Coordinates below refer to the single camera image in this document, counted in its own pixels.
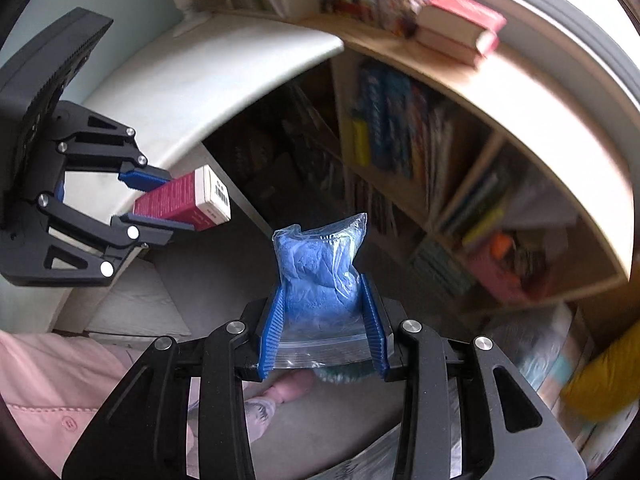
window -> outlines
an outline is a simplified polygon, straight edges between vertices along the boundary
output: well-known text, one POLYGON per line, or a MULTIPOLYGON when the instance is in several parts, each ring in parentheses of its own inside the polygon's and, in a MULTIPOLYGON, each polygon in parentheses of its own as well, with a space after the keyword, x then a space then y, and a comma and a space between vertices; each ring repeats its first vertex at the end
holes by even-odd
POLYGON ((640 101, 640 36, 618 0, 524 0, 590 47, 640 101))

white table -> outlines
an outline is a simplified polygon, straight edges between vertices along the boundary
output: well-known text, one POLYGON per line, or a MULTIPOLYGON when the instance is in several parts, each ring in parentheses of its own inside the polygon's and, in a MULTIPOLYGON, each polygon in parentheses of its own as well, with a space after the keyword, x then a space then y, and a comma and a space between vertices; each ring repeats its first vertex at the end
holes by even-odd
MULTIPOLYGON (((178 38, 169 31, 149 43, 105 79, 84 106, 132 126, 153 166, 180 174, 212 164, 231 199, 268 234, 269 226, 201 141, 249 104, 342 50, 342 41, 324 32, 218 14, 178 38)), ((103 222, 126 212, 137 195, 114 174, 66 176, 65 203, 103 222)), ((22 288, 0 278, 0 329, 81 331, 106 292, 22 288)))

button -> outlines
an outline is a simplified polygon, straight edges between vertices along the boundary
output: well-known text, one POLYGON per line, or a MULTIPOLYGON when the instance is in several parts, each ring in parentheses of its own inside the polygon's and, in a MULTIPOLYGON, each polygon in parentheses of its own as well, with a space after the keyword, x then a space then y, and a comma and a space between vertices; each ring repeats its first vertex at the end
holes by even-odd
POLYGON ((68 415, 62 417, 62 426, 67 431, 76 431, 78 429, 78 423, 68 415))

yellow cushion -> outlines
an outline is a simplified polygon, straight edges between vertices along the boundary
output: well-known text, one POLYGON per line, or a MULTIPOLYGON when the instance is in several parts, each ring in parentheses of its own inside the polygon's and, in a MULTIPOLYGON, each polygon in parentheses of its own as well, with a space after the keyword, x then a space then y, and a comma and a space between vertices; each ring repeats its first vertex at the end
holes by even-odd
POLYGON ((575 376, 561 395, 591 422, 607 420, 640 397, 640 321, 575 376))

white desk top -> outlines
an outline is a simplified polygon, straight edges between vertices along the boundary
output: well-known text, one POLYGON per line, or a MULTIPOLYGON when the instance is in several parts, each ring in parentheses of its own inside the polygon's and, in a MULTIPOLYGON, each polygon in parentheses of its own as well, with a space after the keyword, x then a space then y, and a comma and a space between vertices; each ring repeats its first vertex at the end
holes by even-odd
MULTIPOLYGON (((149 164, 168 169, 249 104, 342 50, 324 32, 218 14, 178 38, 169 31, 149 43, 84 106, 134 128, 149 164)), ((66 175, 65 203, 103 222, 137 195, 113 174, 66 175)))

